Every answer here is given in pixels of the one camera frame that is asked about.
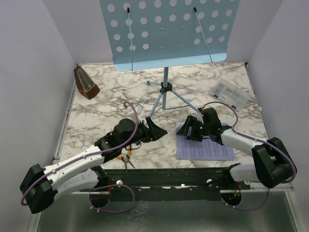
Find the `sheet music page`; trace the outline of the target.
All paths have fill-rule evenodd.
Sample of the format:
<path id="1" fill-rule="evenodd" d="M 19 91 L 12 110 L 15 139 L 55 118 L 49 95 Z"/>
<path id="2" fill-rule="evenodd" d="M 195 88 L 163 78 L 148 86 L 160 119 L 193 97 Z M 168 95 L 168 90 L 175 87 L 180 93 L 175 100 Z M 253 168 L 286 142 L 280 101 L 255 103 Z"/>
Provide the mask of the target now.
<path id="1" fill-rule="evenodd" d="M 232 147 L 222 146 L 204 136 L 202 142 L 187 140 L 185 136 L 176 135 L 176 156 L 178 160 L 234 161 Z"/>

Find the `light blue music stand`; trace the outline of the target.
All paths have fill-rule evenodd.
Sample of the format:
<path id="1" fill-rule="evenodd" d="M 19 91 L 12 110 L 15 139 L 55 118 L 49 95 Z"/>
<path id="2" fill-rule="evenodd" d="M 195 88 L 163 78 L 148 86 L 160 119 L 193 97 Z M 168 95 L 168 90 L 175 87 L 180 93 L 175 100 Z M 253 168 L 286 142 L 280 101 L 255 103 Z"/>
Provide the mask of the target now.
<path id="1" fill-rule="evenodd" d="M 163 68 L 152 112 L 166 110 L 170 67 L 226 60 L 238 0 L 102 0 L 118 71 Z"/>

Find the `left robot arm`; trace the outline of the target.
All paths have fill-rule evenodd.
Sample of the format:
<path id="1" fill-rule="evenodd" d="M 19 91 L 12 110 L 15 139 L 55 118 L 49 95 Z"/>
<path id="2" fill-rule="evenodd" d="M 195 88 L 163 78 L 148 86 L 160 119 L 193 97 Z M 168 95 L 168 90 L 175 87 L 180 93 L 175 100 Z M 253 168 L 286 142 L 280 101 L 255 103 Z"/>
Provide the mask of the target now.
<path id="1" fill-rule="evenodd" d="M 56 188 L 65 181 L 116 158 L 130 144 L 156 141 L 166 134 L 150 117 L 145 123 L 122 119 L 113 131 L 79 155 L 44 168 L 39 164 L 31 166 L 20 185 L 21 205 L 28 206 L 33 214 L 41 212 L 54 202 Z"/>

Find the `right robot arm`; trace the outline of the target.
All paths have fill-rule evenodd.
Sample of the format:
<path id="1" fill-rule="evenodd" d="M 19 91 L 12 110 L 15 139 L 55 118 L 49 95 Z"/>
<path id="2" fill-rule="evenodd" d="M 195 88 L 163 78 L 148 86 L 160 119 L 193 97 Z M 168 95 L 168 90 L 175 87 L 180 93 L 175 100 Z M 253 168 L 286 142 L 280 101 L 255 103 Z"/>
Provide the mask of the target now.
<path id="1" fill-rule="evenodd" d="M 176 134 L 195 142 L 208 137 L 219 145 L 232 147 L 253 158 L 252 164 L 235 164 L 228 168 L 229 173 L 222 177 L 225 188 L 234 189 L 240 182 L 247 181 L 271 189 L 295 177 L 295 165 L 280 139 L 264 140 L 236 132 L 231 126 L 221 124 L 213 108 L 201 109 L 200 113 L 201 120 L 188 116 Z"/>

